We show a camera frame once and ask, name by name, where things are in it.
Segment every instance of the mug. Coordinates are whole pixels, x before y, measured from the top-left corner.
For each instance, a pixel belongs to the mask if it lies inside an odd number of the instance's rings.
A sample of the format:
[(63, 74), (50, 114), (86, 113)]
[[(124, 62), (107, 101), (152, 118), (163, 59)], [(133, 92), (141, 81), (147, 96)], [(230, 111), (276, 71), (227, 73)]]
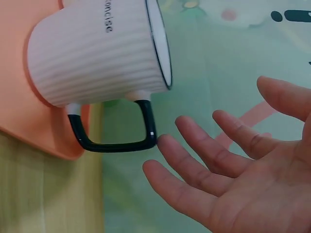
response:
[[(93, 152), (129, 152), (156, 145), (152, 93), (172, 87), (164, 23), (156, 0), (78, 0), (33, 29), (27, 51), (32, 85), (49, 104), (65, 107), (79, 144)], [(126, 98), (142, 111), (146, 138), (92, 142), (81, 106)]]

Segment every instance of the orange tray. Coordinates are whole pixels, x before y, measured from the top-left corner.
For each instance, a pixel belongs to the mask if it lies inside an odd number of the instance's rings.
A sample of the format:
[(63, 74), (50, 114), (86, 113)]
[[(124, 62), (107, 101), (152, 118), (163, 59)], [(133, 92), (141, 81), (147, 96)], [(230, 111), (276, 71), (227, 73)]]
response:
[[(4, 0), (0, 3), (0, 130), (51, 155), (75, 160), (84, 152), (64, 109), (49, 107), (32, 91), (27, 43), (33, 27), (62, 8), (58, 0)], [(89, 127), (89, 109), (82, 119)]]

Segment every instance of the green cloth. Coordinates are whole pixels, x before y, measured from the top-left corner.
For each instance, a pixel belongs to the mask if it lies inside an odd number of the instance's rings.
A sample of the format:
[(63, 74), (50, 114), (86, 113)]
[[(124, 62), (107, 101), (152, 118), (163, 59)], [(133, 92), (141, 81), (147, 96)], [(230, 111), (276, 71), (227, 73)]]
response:
[[(170, 92), (152, 95), (157, 132), (172, 134), (195, 158), (174, 125), (179, 115), (193, 117), (216, 137), (221, 130), (211, 118), (214, 110), (240, 117), (263, 101), (256, 87), (259, 75), (311, 87), (311, 54), (296, 47), (269, 18), (256, 27), (237, 29), (214, 24), (202, 9), (163, 15), (174, 85)], [(249, 120), (263, 114), (260, 108), (254, 113)], [(254, 129), (296, 140), (301, 138), (302, 126), (277, 113)], [(141, 140), (144, 128), (138, 106), (120, 100), (106, 108), (103, 137), (105, 143)], [(236, 144), (230, 150), (244, 154)], [(205, 233), (204, 227), (173, 210), (149, 186), (141, 169), (148, 159), (168, 167), (157, 148), (103, 157), (105, 233)]]

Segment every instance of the black mug handle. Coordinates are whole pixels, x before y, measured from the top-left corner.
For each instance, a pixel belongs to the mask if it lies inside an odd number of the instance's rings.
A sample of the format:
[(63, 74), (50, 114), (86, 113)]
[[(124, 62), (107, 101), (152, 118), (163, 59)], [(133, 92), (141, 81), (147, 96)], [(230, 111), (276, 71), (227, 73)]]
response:
[(76, 105), (74, 111), (68, 111), (68, 118), (73, 130), (75, 137), (83, 149), (91, 152), (99, 153), (120, 153), (120, 152), (131, 152), (139, 150), (147, 150), (156, 145), (156, 125), (154, 120), (154, 114), (152, 111), (151, 103), (149, 100), (137, 100), (137, 103), (141, 109), (142, 116), (146, 128), (146, 138), (140, 142), (122, 143), (122, 144), (99, 144), (92, 142), (86, 134), (82, 121), (81, 115), (76, 110), (80, 110), (81, 106)]

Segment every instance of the wooden table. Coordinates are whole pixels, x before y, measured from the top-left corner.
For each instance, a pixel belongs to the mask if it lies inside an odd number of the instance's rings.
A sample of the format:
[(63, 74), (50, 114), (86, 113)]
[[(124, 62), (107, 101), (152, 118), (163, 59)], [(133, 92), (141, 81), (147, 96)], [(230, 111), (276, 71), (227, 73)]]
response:
[[(100, 141), (100, 104), (90, 137)], [(102, 160), (63, 161), (0, 133), (0, 233), (102, 233)]]

